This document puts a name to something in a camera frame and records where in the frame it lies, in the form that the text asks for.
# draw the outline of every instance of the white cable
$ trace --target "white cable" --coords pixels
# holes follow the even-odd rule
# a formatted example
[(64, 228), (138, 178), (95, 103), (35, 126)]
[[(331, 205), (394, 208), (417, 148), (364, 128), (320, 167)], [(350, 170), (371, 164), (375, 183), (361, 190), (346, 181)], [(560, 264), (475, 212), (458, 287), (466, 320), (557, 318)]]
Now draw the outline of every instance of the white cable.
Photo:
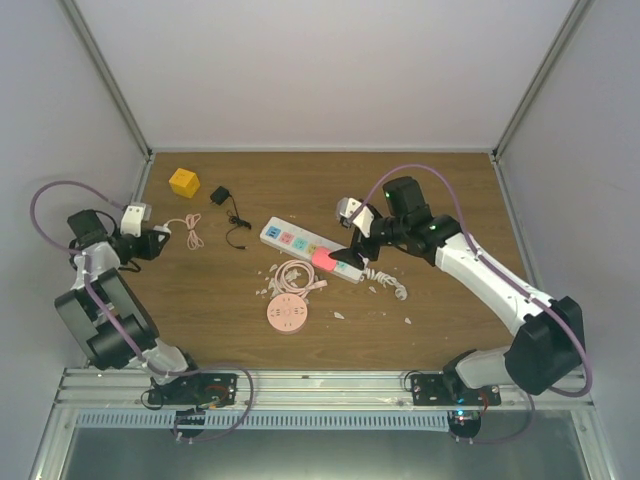
[[(298, 287), (293, 283), (295, 276), (287, 275), (287, 272), (294, 268), (301, 268), (309, 276), (309, 281), (304, 287)], [(293, 293), (301, 298), (305, 298), (311, 290), (322, 288), (327, 285), (326, 280), (315, 281), (315, 271), (313, 266), (302, 260), (288, 260), (278, 267), (276, 274), (273, 276), (274, 290), (277, 293)]]
[(202, 215), (200, 215), (199, 213), (195, 213), (195, 214), (190, 213), (185, 217), (184, 220), (181, 218), (172, 218), (171, 220), (168, 220), (167, 222), (165, 222), (164, 227), (169, 228), (169, 224), (171, 222), (184, 223), (187, 226), (187, 230), (189, 230), (189, 235), (187, 236), (187, 248), (189, 250), (197, 250), (199, 248), (204, 247), (204, 242), (198, 236), (195, 230), (196, 224), (198, 223), (200, 218), (202, 218)]
[(387, 288), (387, 285), (395, 287), (396, 291), (394, 293), (398, 300), (407, 299), (407, 287), (402, 285), (396, 277), (392, 277), (388, 273), (376, 272), (373, 268), (365, 268), (364, 276), (367, 277), (367, 280), (378, 282), (384, 288)]

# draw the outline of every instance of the glass panel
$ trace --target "glass panel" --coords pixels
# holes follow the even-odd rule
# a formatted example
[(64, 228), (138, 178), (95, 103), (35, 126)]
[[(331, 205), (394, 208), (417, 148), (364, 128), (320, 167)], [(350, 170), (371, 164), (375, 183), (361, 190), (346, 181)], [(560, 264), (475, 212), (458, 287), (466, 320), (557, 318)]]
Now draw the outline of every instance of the glass panel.
[[(485, 438), (508, 435), (525, 413), (489, 413)], [(445, 433), (236, 432), (176, 445), (168, 430), (79, 429), (65, 480), (588, 478), (571, 417), (537, 412), (522, 439), (460, 445)]]

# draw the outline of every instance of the white wall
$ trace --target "white wall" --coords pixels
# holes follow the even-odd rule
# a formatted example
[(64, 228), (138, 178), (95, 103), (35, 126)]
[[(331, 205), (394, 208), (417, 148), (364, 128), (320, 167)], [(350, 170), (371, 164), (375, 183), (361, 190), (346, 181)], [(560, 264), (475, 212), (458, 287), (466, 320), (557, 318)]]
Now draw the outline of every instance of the white wall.
[(78, 3), (156, 150), (488, 150), (573, 1)]
[[(127, 201), (142, 157), (57, 2), (2, 2), (0, 70), (0, 476), (21, 479), (63, 367), (81, 361), (53, 307), (74, 273), (31, 228), (31, 195), (73, 178)], [(66, 242), (67, 216), (102, 206), (76, 189), (42, 198), (43, 226)]]
[(504, 169), (543, 281), (584, 310), (593, 397), (623, 478), (638, 478), (640, 6), (597, 1)]

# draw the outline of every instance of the pink round socket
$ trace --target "pink round socket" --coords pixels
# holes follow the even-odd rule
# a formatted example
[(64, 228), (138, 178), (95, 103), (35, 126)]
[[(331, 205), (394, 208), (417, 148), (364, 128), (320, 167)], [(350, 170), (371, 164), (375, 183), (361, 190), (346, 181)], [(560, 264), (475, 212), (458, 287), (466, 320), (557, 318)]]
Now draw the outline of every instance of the pink round socket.
[(280, 333), (298, 333), (307, 320), (307, 304), (298, 295), (282, 293), (269, 303), (267, 318)]
[(314, 267), (321, 268), (322, 270), (326, 270), (327, 272), (333, 272), (333, 269), (336, 268), (338, 264), (337, 260), (329, 257), (331, 250), (325, 247), (316, 248), (313, 255), (311, 255), (311, 264)]

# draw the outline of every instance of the robotic arm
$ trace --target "robotic arm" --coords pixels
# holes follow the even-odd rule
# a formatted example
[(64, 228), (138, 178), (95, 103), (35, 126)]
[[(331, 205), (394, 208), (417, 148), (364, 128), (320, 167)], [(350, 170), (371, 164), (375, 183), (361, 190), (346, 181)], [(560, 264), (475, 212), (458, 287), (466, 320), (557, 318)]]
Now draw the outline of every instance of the robotic arm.
[[(584, 346), (582, 312), (575, 301), (569, 297), (555, 300), (535, 289), (479, 247), (455, 219), (449, 215), (434, 217), (413, 178), (391, 180), (383, 190), (389, 217), (354, 198), (338, 203), (338, 220), (344, 226), (353, 224), (356, 230), (351, 246), (330, 256), (356, 268), (364, 266), (364, 258), (377, 260), (381, 246), (394, 246), (423, 258), (471, 290), (514, 336), (510, 347), (471, 350), (445, 365), (443, 381), (452, 399), (496, 384), (516, 384), (538, 395), (580, 365), (580, 355), (571, 340), (537, 304), (541, 302), (555, 312)], [(481, 261), (480, 256), (488, 262)]]
[[(152, 379), (147, 403), (154, 408), (216, 403), (220, 398), (214, 398), (212, 385), (228, 389), (229, 394), (224, 402), (218, 402), (219, 406), (231, 404), (235, 394), (229, 387), (237, 375), (190, 373), (197, 370), (193, 359), (158, 338), (151, 316), (118, 272), (132, 259), (154, 260), (169, 241), (168, 228), (142, 227), (149, 211), (145, 204), (129, 205), (120, 227), (111, 235), (94, 210), (83, 210), (67, 219), (75, 234), (72, 244), (79, 252), (73, 257), (77, 276), (71, 290), (56, 298), (56, 310), (95, 367), (129, 367), (147, 372)], [(105, 311), (115, 316), (142, 352), (144, 361), (106, 318)], [(185, 372), (184, 376), (176, 375)]]

